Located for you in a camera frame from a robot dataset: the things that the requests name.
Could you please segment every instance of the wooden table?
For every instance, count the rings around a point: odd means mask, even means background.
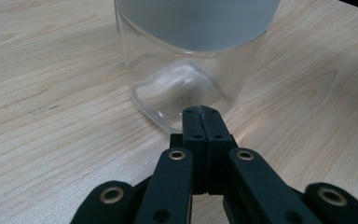
[[[112,0],[0,1],[0,222],[68,223],[108,180],[151,175],[169,136],[128,95]],[[282,0],[239,101],[242,147],[304,190],[358,198],[358,8]],[[225,223],[194,198],[193,223]]]

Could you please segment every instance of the screw hole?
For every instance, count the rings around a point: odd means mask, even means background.
[[[170,213],[167,210],[158,210],[153,215],[153,219],[157,223],[165,223],[170,220],[170,217]]]
[[[185,156],[186,154],[182,151],[172,151],[169,154],[169,157],[176,161],[182,160]]]
[[[284,214],[286,220],[292,224],[301,224],[303,223],[303,218],[297,212],[288,211]]]
[[[105,189],[101,195],[100,200],[106,204],[119,202],[124,196],[124,190],[119,187],[112,187]]]
[[[252,153],[247,151],[239,151],[237,153],[237,157],[244,161],[251,161],[252,159],[255,158],[255,156]]]
[[[345,206],[348,203],[347,199],[334,189],[320,188],[318,190],[318,195],[325,202],[335,206]]]

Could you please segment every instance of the wood grain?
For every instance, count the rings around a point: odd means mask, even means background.
[[[68,223],[108,180],[151,175],[169,136],[128,95],[113,1],[0,1],[0,223]],[[282,0],[225,115],[287,182],[358,198],[358,8]],[[227,223],[194,198],[193,223]]]

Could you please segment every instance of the light wood surface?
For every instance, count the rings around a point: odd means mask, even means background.
[[[108,180],[152,174],[169,136],[128,95],[113,0],[0,1],[0,223],[69,223]],[[282,0],[253,76],[225,115],[301,191],[358,198],[358,8]],[[193,223],[226,223],[194,198]]]

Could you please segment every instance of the clear glass jar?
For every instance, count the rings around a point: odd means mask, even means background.
[[[222,115],[232,107],[265,33],[232,48],[190,50],[117,15],[131,97],[168,133],[181,132],[181,113],[192,105],[207,105]]]

